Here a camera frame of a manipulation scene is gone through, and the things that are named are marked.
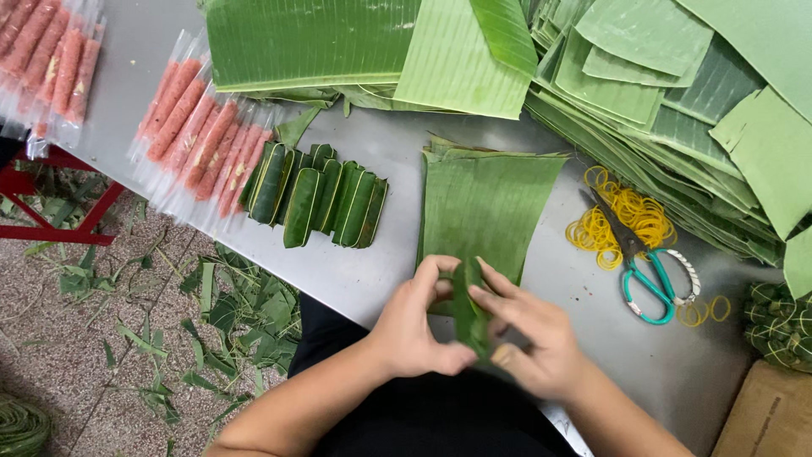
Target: hand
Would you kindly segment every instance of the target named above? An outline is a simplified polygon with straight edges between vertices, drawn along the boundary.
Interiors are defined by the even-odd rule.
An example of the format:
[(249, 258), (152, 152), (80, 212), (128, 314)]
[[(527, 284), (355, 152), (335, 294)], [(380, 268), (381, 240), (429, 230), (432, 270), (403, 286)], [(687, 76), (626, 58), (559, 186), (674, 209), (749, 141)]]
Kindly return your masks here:
[(390, 377), (427, 372), (454, 376), (477, 360), (473, 350), (459, 342), (438, 343), (425, 313), (433, 302), (451, 298), (453, 285), (439, 275), (453, 272), (459, 264), (447, 255), (426, 257), (414, 278), (398, 286), (375, 328), (362, 340)]
[(495, 294), (472, 285), (469, 295), (494, 315), (489, 333), (501, 334), (512, 326), (530, 340), (524, 350), (502, 344), (490, 360), (539, 398), (567, 400), (576, 395), (590, 362), (578, 349), (567, 313), (516, 287), (482, 259), (479, 263), (482, 279)]

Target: scissor blade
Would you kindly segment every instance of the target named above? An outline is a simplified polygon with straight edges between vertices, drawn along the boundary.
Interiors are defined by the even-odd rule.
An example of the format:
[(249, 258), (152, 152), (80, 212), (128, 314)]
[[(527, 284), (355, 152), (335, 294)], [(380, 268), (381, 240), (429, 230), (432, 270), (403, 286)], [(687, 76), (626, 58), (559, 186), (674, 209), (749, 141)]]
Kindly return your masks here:
[(599, 194), (597, 190), (591, 187), (590, 190), (601, 212), (609, 221), (609, 227), (611, 227), (611, 231), (615, 234), (615, 239), (620, 245), (620, 252), (623, 253), (623, 259), (629, 261), (633, 259), (635, 255), (645, 252), (646, 245), (640, 237), (632, 229), (627, 227), (626, 224), (620, 222), (617, 214), (611, 209), (609, 203), (601, 197), (601, 194)]

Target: person's left hand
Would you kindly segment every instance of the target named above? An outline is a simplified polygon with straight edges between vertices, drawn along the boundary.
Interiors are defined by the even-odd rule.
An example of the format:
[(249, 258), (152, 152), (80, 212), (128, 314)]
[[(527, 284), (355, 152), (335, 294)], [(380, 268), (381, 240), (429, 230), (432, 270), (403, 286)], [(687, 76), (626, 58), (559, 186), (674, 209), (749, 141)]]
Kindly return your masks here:
[(462, 343), (438, 343), (426, 317), (432, 303), (454, 293), (451, 281), (441, 280), (440, 272), (453, 272), (459, 264), (459, 259), (447, 255), (426, 257), (414, 278), (398, 286), (375, 328), (362, 340), (390, 377), (427, 372), (454, 376), (477, 361), (476, 353)]

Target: scissors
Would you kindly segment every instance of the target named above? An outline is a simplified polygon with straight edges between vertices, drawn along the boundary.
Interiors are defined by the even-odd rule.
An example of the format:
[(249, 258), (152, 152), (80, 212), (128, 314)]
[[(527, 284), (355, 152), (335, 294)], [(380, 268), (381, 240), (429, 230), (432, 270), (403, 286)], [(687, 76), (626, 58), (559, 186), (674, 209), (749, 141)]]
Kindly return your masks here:
[[(691, 265), (691, 263), (676, 250), (663, 248), (649, 249), (632, 229), (620, 222), (620, 218), (618, 218), (617, 214), (609, 207), (606, 200), (600, 196), (598, 191), (592, 188), (590, 189), (592, 190), (592, 195), (595, 198), (595, 202), (603, 212), (603, 215), (606, 216), (607, 220), (609, 221), (609, 226), (611, 227), (612, 233), (615, 234), (615, 239), (617, 240), (618, 244), (620, 244), (620, 252), (623, 254), (623, 261), (627, 268), (626, 273), (623, 275), (623, 292), (626, 297), (628, 307), (634, 311), (634, 314), (649, 324), (667, 324), (668, 321), (674, 317), (674, 306), (688, 305), (692, 303), (699, 295), (701, 286), (699, 284), (699, 277), (697, 276), (696, 269), (694, 269), (693, 265)], [(674, 294), (674, 288), (672, 287), (671, 280), (668, 278), (668, 274), (665, 272), (663, 264), (657, 257), (658, 254), (663, 252), (670, 254), (679, 260), (682, 266), (685, 268), (685, 271), (688, 272), (691, 279), (691, 293), (687, 298), (679, 298)], [(651, 261), (651, 264), (654, 265), (654, 270), (657, 272), (657, 278), (659, 283), (662, 285), (662, 289), (637, 268), (637, 265), (634, 263), (634, 258), (639, 254), (644, 255)], [(634, 300), (632, 300), (632, 295), (628, 291), (628, 283), (631, 281), (633, 276), (638, 281), (643, 283), (643, 285), (649, 291), (651, 291), (651, 293), (653, 293), (660, 302), (663, 302), (666, 309), (665, 316), (660, 319), (651, 319), (649, 316), (643, 314), (643, 311), (641, 311), (640, 307), (634, 302)]]

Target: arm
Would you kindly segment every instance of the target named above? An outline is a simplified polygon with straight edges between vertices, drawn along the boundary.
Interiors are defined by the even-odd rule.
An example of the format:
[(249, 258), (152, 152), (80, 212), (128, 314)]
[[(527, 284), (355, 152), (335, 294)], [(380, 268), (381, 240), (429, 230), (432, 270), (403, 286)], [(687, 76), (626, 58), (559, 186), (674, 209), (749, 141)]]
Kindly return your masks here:
[(597, 456), (691, 455), (581, 353), (564, 310), (480, 263), (482, 277), (495, 294), (476, 286), (469, 294), (495, 316), (489, 330), (503, 333), (512, 326), (531, 342), (525, 350), (502, 344), (491, 357), (494, 364), (531, 394), (560, 401)]
[(395, 377), (455, 375), (477, 356), (460, 343), (434, 340), (426, 309), (452, 292), (439, 280), (460, 261), (429, 256), (395, 291), (372, 332), (358, 343), (269, 390), (220, 433), (206, 457), (308, 455), (373, 390)]

